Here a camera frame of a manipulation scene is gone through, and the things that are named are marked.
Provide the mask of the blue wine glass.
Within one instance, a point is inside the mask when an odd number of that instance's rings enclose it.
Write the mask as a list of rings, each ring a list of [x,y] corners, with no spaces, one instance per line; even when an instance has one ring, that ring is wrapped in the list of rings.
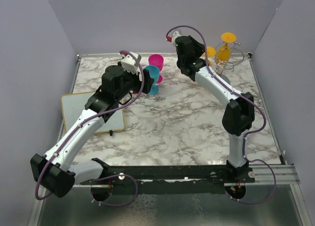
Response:
[[[159,87],[157,85],[157,81],[159,80],[160,70],[155,65],[148,65],[145,67],[145,70],[149,72],[149,77],[154,80],[148,94],[149,95],[156,95],[159,92]]]

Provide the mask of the yellow wine glass front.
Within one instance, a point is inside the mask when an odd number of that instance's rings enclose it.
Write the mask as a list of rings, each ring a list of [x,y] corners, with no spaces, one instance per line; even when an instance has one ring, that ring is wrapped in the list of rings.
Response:
[[[207,51],[202,54],[202,57],[206,57],[207,56],[207,58],[208,58],[207,59],[208,65],[210,67],[212,67],[211,61],[209,59],[213,58],[215,55],[216,55],[215,48],[211,47],[211,46],[207,46]]]

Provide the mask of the pink wine glass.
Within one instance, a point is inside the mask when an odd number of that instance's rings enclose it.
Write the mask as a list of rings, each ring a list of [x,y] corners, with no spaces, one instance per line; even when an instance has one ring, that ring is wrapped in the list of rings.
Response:
[[[164,58],[160,54],[153,54],[150,55],[148,58],[149,65],[155,65],[159,68],[160,72],[163,69],[164,65]],[[157,84],[162,81],[162,75],[159,73],[159,80],[157,81]]]

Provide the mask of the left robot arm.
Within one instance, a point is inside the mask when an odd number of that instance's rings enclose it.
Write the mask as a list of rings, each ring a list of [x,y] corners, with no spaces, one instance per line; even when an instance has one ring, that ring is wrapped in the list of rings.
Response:
[[[122,63],[105,69],[101,85],[88,99],[85,108],[74,125],[44,155],[35,154],[30,161],[36,181],[35,189],[46,188],[57,197],[65,196],[75,184],[95,180],[103,184],[108,180],[106,164],[98,159],[77,166],[72,162],[90,137],[118,110],[132,101],[121,100],[131,91],[148,94],[154,79],[147,69],[135,74],[123,69]]]

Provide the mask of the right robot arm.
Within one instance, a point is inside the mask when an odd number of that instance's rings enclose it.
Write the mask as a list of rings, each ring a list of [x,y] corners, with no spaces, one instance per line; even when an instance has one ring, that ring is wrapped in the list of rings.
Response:
[[[246,99],[235,95],[232,86],[217,76],[212,68],[206,67],[206,61],[201,58],[205,46],[190,35],[183,36],[176,31],[168,40],[176,48],[177,67],[181,74],[210,91],[225,108],[222,125],[229,135],[226,176],[229,181],[238,182],[249,167],[243,154],[243,140],[254,121],[254,107],[248,102],[253,101],[253,95],[249,92],[242,94]]]

